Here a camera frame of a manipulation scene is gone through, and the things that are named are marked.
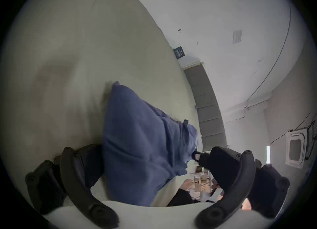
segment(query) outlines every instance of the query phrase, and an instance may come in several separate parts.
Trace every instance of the light strip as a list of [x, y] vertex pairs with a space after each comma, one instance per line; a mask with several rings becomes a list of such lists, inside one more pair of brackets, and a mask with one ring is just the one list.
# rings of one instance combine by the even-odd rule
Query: light strip
[[266, 146], [266, 163], [271, 164], [271, 147], [269, 145]]

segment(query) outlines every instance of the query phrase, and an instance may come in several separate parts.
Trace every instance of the wall sign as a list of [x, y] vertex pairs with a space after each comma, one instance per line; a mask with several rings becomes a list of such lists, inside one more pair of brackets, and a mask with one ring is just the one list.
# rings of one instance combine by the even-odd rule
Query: wall sign
[[183, 51], [181, 46], [177, 47], [176, 49], [174, 49], [174, 53], [175, 53], [175, 56], [176, 56], [177, 59], [185, 56], [185, 53], [184, 53], [184, 51]]

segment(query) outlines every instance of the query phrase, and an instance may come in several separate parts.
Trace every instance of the air conditioning unit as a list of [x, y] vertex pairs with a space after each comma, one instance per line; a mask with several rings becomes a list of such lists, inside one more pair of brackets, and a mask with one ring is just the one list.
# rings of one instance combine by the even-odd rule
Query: air conditioning unit
[[307, 128], [287, 132], [286, 139], [285, 163], [296, 168], [303, 168], [307, 145]]

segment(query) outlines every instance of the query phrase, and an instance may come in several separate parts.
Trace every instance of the ceiling vent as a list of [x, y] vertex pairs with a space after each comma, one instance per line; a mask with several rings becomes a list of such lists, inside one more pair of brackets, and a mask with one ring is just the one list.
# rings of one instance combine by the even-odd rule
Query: ceiling vent
[[238, 43], [241, 41], [242, 30], [236, 30], [233, 32], [233, 43]]

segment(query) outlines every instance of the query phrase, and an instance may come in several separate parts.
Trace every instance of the gray roller blind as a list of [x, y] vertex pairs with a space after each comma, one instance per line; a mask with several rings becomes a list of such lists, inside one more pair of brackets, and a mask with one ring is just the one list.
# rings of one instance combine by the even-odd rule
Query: gray roller blind
[[196, 102], [203, 151], [226, 147], [226, 135], [219, 106], [202, 64], [184, 70]]

